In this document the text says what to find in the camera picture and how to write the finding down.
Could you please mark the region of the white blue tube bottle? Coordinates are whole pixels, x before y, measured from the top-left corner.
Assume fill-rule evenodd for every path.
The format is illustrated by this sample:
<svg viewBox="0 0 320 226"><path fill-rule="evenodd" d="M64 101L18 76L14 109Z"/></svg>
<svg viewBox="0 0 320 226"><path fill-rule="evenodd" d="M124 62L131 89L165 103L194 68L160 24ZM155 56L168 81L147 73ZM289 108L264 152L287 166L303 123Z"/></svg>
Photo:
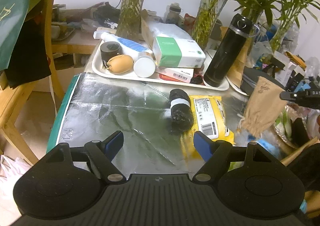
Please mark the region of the white blue tube bottle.
<svg viewBox="0 0 320 226"><path fill-rule="evenodd" d="M107 31L95 31L93 33L94 39L101 39L104 42L117 42L120 44L120 46L123 48L123 51L126 53L129 52L135 52L135 53L142 53L146 52L148 54L152 54L152 50L149 48L146 48L145 46L132 41L128 40L126 38L118 37L114 34L111 34Z"/></svg>

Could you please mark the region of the white lidded jar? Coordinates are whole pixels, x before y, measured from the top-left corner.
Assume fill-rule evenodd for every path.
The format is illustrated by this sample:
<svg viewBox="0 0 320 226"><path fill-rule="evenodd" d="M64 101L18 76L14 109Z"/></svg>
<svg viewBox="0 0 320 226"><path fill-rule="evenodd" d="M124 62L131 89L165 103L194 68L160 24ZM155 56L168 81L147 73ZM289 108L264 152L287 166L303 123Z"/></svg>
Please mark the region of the white lidded jar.
<svg viewBox="0 0 320 226"><path fill-rule="evenodd" d="M146 51L138 54L138 58L134 61L133 71L138 77L149 78L156 71L156 64L152 55Z"/></svg>

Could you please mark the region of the silver foil insulated mat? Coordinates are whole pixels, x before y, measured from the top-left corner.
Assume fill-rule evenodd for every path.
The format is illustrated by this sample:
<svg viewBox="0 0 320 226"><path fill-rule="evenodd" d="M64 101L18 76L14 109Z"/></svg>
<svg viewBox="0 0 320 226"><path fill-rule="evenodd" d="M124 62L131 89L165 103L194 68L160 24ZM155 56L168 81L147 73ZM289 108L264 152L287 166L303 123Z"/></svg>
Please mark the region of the silver foil insulated mat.
<svg viewBox="0 0 320 226"><path fill-rule="evenodd" d="M75 76L50 133L47 148L66 142L81 147L103 141L117 130L124 145L113 164L132 173L190 175L203 165L192 139L173 132L170 120L170 84L108 79L84 72Z"/></svg>

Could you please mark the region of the brown burlap drawstring pouch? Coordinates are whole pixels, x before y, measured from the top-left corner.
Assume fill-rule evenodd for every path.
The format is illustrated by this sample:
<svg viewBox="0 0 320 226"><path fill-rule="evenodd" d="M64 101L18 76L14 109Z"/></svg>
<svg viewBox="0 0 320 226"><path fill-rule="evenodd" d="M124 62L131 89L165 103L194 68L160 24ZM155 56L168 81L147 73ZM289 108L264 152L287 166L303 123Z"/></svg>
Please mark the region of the brown burlap drawstring pouch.
<svg viewBox="0 0 320 226"><path fill-rule="evenodd" d="M283 91L270 80L259 77L238 124L238 131L245 129L257 138L271 127L287 105L287 101L280 99Z"/></svg>

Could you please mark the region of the wooden chair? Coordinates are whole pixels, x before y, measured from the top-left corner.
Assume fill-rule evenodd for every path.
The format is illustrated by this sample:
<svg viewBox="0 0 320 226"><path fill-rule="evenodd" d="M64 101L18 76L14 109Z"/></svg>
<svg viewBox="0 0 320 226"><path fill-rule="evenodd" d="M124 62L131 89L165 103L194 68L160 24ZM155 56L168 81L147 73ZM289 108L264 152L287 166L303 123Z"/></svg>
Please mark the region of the wooden chair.
<svg viewBox="0 0 320 226"><path fill-rule="evenodd" d="M1 71L8 86L1 89L1 136L30 165L37 156L15 127L36 83L52 80L53 94L64 97L52 51L54 0L1 0Z"/></svg>

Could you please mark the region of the black cloth on chair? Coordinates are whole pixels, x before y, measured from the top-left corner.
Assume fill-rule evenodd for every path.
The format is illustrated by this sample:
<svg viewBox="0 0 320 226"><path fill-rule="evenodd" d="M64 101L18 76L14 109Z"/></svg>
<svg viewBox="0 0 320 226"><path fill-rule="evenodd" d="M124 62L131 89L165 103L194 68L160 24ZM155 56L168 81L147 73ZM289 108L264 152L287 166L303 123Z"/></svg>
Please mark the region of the black cloth on chair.
<svg viewBox="0 0 320 226"><path fill-rule="evenodd" d="M8 68L4 71L12 89L51 75L41 26L35 19L23 23Z"/></svg>

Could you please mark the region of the black cylindrical container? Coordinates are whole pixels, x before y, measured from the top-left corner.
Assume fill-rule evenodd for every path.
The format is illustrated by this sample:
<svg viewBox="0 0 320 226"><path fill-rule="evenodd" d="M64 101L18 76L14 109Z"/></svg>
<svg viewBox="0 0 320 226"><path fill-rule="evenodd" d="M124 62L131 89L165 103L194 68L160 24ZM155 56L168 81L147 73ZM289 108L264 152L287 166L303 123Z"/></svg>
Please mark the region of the black cylindrical container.
<svg viewBox="0 0 320 226"><path fill-rule="evenodd" d="M104 42L100 46L101 60L107 63L112 57L122 55L123 50L118 42Z"/></svg>

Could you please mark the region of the left glass vase bamboo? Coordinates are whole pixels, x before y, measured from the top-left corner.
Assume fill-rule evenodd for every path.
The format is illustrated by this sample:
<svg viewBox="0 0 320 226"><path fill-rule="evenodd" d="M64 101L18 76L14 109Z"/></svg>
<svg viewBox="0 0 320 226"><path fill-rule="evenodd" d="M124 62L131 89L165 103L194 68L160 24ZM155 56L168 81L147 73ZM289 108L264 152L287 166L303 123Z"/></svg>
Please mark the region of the left glass vase bamboo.
<svg viewBox="0 0 320 226"><path fill-rule="evenodd" d="M117 36L136 42L139 40L143 2L144 0L121 0Z"/></svg>

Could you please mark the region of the yellow snack packet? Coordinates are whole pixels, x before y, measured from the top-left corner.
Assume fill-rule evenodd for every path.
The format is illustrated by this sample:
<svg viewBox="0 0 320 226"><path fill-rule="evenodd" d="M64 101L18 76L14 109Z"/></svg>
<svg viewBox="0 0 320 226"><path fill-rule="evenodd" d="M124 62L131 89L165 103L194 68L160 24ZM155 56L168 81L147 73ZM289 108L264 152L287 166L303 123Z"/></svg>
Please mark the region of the yellow snack packet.
<svg viewBox="0 0 320 226"><path fill-rule="evenodd" d="M211 141L223 140L234 144L234 133L226 126L226 112L221 96L191 95L190 108L194 123L180 137L181 149L186 160L200 159L193 144L195 132L200 131Z"/></svg>

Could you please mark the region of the black thermos bottle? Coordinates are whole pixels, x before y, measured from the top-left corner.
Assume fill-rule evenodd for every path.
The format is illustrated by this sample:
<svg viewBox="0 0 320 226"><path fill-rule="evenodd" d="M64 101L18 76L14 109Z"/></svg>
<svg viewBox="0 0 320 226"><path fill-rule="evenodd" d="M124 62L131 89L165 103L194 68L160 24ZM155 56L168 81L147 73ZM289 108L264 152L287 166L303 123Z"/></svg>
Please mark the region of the black thermos bottle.
<svg viewBox="0 0 320 226"><path fill-rule="evenodd" d="M260 28L249 18L236 14L203 75L203 81L212 87L220 86L245 42L259 31Z"/></svg>

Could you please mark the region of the woven basket with packets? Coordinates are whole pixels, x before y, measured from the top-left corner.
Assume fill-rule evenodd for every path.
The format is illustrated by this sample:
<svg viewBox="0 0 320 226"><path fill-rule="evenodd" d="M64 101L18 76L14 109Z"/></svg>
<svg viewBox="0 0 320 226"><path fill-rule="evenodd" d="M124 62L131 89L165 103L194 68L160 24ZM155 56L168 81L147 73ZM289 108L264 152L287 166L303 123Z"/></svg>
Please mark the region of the woven basket with packets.
<svg viewBox="0 0 320 226"><path fill-rule="evenodd" d="M319 140L319 110L286 105L273 128L284 143L297 149L313 138Z"/></svg>

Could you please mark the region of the dark grey zip case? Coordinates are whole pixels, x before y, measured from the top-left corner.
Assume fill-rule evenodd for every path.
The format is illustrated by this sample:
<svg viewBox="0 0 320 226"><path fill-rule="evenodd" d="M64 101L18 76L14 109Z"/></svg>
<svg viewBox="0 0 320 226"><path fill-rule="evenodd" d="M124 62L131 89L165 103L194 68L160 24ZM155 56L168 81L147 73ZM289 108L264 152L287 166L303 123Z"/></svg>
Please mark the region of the dark grey zip case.
<svg viewBox="0 0 320 226"><path fill-rule="evenodd" d="M280 82L269 76L267 73L249 67L244 67L240 89L250 96L257 85L259 77L264 77L282 89L285 89Z"/></svg>

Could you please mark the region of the black roll white band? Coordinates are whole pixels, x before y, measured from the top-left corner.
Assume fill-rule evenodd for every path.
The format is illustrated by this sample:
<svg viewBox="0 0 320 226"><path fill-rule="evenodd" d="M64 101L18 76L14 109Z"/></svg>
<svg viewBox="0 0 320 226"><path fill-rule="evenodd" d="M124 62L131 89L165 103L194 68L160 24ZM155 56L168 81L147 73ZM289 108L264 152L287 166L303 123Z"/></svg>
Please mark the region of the black roll white band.
<svg viewBox="0 0 320 226"><path fill-rule="evenodd" d="M194 124L191 101L181 89L173 89L169 95L171 127L174 131L185 132Z"/></svg>

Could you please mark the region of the tan oval pouch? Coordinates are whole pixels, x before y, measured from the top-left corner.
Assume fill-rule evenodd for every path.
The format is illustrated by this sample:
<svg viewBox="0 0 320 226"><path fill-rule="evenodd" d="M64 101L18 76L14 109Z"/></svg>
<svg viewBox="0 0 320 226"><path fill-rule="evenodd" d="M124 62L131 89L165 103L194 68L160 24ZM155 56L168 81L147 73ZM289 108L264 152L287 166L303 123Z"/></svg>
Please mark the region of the tan oval pouch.
<svg viewBox="0 0 320 226"><path fill-rule="evenodd" d="M117 55L107 62L107 70L114 74L122 74L133 68L133 59L129 55Z"/></svg>

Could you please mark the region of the pink white barcode box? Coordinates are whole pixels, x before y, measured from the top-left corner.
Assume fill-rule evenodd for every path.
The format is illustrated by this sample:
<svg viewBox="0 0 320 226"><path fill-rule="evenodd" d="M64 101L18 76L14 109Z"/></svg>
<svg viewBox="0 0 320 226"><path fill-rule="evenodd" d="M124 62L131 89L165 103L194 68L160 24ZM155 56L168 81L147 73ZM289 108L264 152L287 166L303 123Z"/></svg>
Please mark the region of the pink white barcode box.
<svg viewBox="0 0 320 226"><path fill-rule="evenodd" d="M185 83L190 83L194 76L194 70L192 68L157 67L156 72Z"/></svg>

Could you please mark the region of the green white tissue box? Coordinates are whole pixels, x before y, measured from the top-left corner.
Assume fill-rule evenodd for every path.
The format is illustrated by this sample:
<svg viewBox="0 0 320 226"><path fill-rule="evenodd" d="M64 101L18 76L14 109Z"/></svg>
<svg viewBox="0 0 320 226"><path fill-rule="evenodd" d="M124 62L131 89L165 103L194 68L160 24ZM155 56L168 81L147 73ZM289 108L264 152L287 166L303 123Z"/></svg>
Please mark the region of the green white tissue box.
<svg viewBox="0 0 320 226"><path fill-rule="evenodd" d="M206 55L194 40L157 36L153 41L153 54L160 67L198 68Z"/></svg>

